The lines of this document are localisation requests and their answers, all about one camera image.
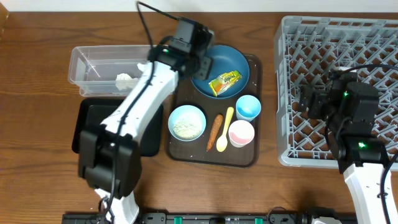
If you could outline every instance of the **brown tray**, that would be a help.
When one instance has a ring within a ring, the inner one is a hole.
[[[222,114],[225,118],[227,108],[232,106],[235,109],[236,101],[240,96],[243,95],[253,95],[261,101],[261,61],[254,55],[245,54],[244,56],[249,63],[249,81],[240,93],[232,96],[231,98],[212,99],[200,93],[193,86],[191,79],[180,81],[177,92],[174,96],[173,109],[182,105],[193,105],[198,107],[206,116],[206,129],[199,138],[190,142],[179,141],[169,133],[169,143],[166,151],[172,159],[185,162],[199,162],[204,164],[233,167],[249,167],[257,161],[259,154],[260,116],[251,122],[251,124],[254,126],[256,134],[253,141],[251,141],[249,144],[242,148],[236,148],[232,146],[228,140],[228,146],[224,152],[217,151],[216,143],[214,143],[213,147],[206,152],[210,130],[217,114]],[[236,121],[235,111],[231,123],[233,121]],[[216,141],[221,136],[223,127],[224,121],[220,130],[218,131]]]

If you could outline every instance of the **black tray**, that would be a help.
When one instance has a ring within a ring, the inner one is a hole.
[[[217,151],[216,143],[214,143],[213,148],[206,152],[210,130],[217,114],[222,114],[225,118],[227,108],[232,106],[235,109],[236,101],[243,95],[253,95],[261,101],[261,61],[254,55],[244,56],[249,63],[249,81],[239,94],[232,96],[231,98],[212,99],[201,94],[193,86],[191,80],[180,81],[174,97],[173,109],[182,105],[193,105],[198,107],[206,116],[206,129],[198,139],[190,142],[179,141],[169,133],[166,151],[172,159],[233,167],[249,167],[257,161],[260,136],[260,116],[251,122],[256,134],[253,141],[249,144],[241,148],[236,148],[233,147],[228,140],[228,146],[224,152]],[[233,121],[236,121],[236,112],[234,112],[231,123]],[[224,121],[218,131],[216,141],[221,136],[223,127]]]
[[[123,100],[119,99],[84,99],[80,104],[75,134],[73,136],[72,151],[79,153],[79,137],[85,125],[101,124],[102,120],[111,115],[122,102]],[[150,157],[159,152],[162,120],[163,106],[160,106],[142,135],[140,143],[141,156]]]

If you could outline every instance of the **wooden table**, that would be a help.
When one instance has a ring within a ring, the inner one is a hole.
[[[267,213],[275,206],[317,205],[354,212],[337,170],[284,167],[277,160],[277,85],[273,37],[286,15],[398,19],[397,14],[183,13],[263,63],[260,155],[249,169],[171,160],[163,140],[155,157],[142,158],[135,189],[140,207],[169,212]],[[153,38],[172,35],[176,22],[145,13]],[[13,12],[0,42],[0,223],[59,223],[65,212],[94,212],[99,197],[77,177],[71,143],[80,102],[68,82],[70,54],[82,45],[147,44],[136,13]],[[392,184],[398,202],[398,173]]]

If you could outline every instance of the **plastic spoon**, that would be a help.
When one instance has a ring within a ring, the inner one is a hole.
[[[226,110],[223,134],[217,139],[216,148],[217,148],[217,150],[219,152],[223,152],[226,149],[226,146],[228,145],[228,141],[226,139],[226,133],[228,131],[228,127],[229,127],[229,124],[231,122],[232,115],[234,115],[234,108],[233,107],[229,107]]]

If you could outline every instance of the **pink cup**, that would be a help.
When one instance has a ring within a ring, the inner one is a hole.
[[[235,121],[228,129],[228,137],[233,146],[243,147],[254,139],[254,128],[247,121]]]

